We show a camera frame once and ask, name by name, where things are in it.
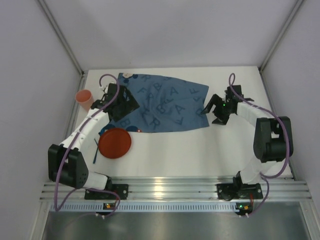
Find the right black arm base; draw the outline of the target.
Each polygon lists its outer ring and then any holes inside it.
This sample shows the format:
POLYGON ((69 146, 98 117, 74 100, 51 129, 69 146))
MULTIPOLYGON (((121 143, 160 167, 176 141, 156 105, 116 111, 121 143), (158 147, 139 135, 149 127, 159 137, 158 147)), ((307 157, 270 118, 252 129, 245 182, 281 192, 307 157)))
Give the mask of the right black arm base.
POLYGON ((249 200, 263 199, 261 185, 257 184, 244 184, 242 186, 235 186, 233 183, 220 183, 216 185, 217 195, 219 200, 249 200))

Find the aluminium mounting rail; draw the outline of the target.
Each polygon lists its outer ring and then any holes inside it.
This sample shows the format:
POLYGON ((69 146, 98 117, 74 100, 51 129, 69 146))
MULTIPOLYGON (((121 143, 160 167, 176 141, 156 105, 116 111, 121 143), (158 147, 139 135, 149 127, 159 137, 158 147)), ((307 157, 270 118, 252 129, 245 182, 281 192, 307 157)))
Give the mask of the aluminium mounting rail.
MULTIPOLYGON (((231 183, 230 178, 216 177, 115 177, 114 184, 127 184, 130 201, 217 201, 217 185, 231 183)), ((269 181, 268 201, 309 201, 308 185, 292 178, 275 178, 269 181)))

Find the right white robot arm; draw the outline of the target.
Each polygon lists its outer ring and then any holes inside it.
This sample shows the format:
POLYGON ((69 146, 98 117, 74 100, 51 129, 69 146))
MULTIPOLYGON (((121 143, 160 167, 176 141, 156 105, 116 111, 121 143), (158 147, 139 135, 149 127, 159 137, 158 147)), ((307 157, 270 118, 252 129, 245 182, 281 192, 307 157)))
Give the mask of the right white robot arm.
POLYGON ((225 126, 235 114, 251 124, 254 130, 253 158, 233 177, 230 184, 235 194, 248 194, 257 189, 261 179, 275 179, 285 171, 293 154, 291 120, 255 105, 245 98, 240 85, 230 85, 225 97, 214 94, 201 114, 213 112, 213 124, 225 126))

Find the blue letter-print placemat cloth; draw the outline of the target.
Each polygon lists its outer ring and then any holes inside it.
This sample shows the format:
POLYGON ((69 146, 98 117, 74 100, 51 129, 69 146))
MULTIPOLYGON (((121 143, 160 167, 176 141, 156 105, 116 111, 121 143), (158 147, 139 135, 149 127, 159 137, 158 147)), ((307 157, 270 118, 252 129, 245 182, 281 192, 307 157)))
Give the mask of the blue letter-print placemat cloth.
POLYGON ((128 132, 184 132, 209 126, 201 112, 209 87, 179 78, 119 73, 120 85, 127 87, 139 108, 115 122, 110 121, 101 132, 121 128, 128 132))

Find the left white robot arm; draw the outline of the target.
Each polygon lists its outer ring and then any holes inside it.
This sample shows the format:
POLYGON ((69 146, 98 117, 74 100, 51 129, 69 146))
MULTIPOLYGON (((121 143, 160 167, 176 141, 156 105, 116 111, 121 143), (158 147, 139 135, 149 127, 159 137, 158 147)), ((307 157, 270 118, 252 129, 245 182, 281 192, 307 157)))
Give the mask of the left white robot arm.
POLYGON ((111 182, 109 177, 89 170, 85 151, 110 121, 118 122, 139 107, 127 87, 109 84, 102 99, 92 103, 86 117, 71 135, 59 145, 49 147, 49 179, 75 189, 106 190, 111 182))

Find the blue plastic spoon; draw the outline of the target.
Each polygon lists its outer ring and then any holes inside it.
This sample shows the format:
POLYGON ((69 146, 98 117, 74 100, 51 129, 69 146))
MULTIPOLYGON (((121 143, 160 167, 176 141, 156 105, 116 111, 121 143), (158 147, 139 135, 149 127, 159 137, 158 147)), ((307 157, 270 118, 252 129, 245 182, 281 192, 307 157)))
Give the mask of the blue plastic spoon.
POLYGON ((99 139, 100 139, 100 137, 104 134, 106 132, 106 128, 104 127, 104 128, 102 128, 101 130, 100 130, 100 132, 97 134, 97 136, 94 138, 94 143, 95 143, 95 145, 96 145, 96 150, 95 150, 95 154, 94 154, 94 158, 93 158, 93 164, 95 164, 96 163, 96 161, 97 161, 97 156, 98 156, 98 151, 99 151, 99 139))

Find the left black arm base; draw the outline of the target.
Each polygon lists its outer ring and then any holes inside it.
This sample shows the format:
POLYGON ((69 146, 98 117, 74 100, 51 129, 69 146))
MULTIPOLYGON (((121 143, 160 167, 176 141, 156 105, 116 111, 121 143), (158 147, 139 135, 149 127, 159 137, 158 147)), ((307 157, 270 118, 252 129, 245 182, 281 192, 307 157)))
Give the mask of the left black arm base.
MULTIPOLYGON (((113 184, 111 189, 109 189, 108 191, 117 194, 120 200, 126 200, 129 193, 129 185, 113 184)), ((116 196, 114 194, 110 194, 106 192, 86 190, 84 199, 85 200, 116 200, 116 196)))

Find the right aluminium frame post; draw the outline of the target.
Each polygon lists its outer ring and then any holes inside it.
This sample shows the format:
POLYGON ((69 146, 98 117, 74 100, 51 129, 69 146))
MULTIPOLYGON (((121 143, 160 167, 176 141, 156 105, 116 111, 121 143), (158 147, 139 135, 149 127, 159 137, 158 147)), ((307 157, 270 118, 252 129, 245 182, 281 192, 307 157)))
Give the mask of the right aluminium frame post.
POLYGON ((279 31, 277 32, 270 48, 268 49, 262 63, 258 67, 258 71, 260 74, 264 72, 268 63, 272 59, 273 55, 275 54, 277 48, 281 44, 282 40, 284 39, 286 33, 289 31, 292 23, 294 22, 295 18, 297 17, 298 13, 300 12, 301 8, 303 7, 305 0, 295 0, 293 6, 291 7, 289 13, 284 19, 284 22, 281 24, 279 31))

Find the red round plate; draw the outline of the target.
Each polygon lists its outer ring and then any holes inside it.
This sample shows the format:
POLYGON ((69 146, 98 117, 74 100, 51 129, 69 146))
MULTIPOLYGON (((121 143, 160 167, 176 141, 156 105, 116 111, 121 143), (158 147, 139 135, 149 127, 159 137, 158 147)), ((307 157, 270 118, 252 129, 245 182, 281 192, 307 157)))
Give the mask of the red round plate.
POLYGON ((123 157, 131 148, 130 134, 121 128, 111 128, 102 133, 98 141, 98 150, 108 159, 123 157))

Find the left aluminium frame post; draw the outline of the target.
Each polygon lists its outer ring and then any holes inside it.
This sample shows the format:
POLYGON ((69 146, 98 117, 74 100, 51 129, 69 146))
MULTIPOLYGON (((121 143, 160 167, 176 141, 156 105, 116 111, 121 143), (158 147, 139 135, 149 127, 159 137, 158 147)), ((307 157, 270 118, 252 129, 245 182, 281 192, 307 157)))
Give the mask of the left aluminium frame post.
POLYGON ((85 72, 84 72, 83 68, 81 67, 81 65, 79 64, 79 61, 77 60, 70 44, 68 43, 59 24, 57 23, 57 21, 53 15, 52 11, 50 10, 47 2, 45 0, 35 0, 35 2, 38 4, 40 10, 43 12, 44 16, 48 20, 51 28, 53 29, 56 37, 58 38, 60 44, 62 45, 62 48, 64 49, 65 53, 68 55, 68 58, 72 62, 77 73, 82 77, 85 74, 85 72))

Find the pink plastic cup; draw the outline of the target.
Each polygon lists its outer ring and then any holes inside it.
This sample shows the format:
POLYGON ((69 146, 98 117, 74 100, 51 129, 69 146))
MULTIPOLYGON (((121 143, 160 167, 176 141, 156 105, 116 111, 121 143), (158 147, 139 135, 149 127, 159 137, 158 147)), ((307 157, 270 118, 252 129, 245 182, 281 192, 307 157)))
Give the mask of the pink plastic cup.
POLYGON ((94 103, 94 98, 89 90, 83 89, 75 94, 75 101, 88 112, 94 103))

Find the aluminium frame post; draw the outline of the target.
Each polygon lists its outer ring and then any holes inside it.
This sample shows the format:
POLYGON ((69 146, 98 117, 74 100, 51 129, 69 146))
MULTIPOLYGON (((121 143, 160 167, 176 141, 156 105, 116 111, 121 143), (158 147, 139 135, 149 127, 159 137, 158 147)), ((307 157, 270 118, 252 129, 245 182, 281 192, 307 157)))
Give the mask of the aluminium frame post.
POLYGON ((45 0, 35 0, 35 2, 38 4, 40 10, 43 12, 44 16, 48 20, 51 28, 53 29, 56 37, 58 38, 60 44, 62 45, 62 48, 64 49, 65 53, 68 55, 68 58, 72 62, 77 73, 82 77, 85 74, 85 72, 84 72, 83 68, 81 67, 81 65, 79 64, 79 61, 77 60, 70 44, 68 43, 59 24, 57 23, 57 21, 53 15, 52 11, 50 10, 47 2, 45 0))
POLYGON ((282 40, 284 39, 286 33, 289 31, 292 23, 294 22, 295 18, 297 17, 298 13, 300 12, 301 8, 303 7, 305 0, 295 0, 293 6, 291 7, 289 13, 284 19, 284 22, 281 24, 279 31, 277 32, 270 48, 268 49, 262 63, 258 67, 258 71, 260 74, 264 72, 268 63, 272 59, 273 55, 275 54, 277 48, 281 44, 282 40))

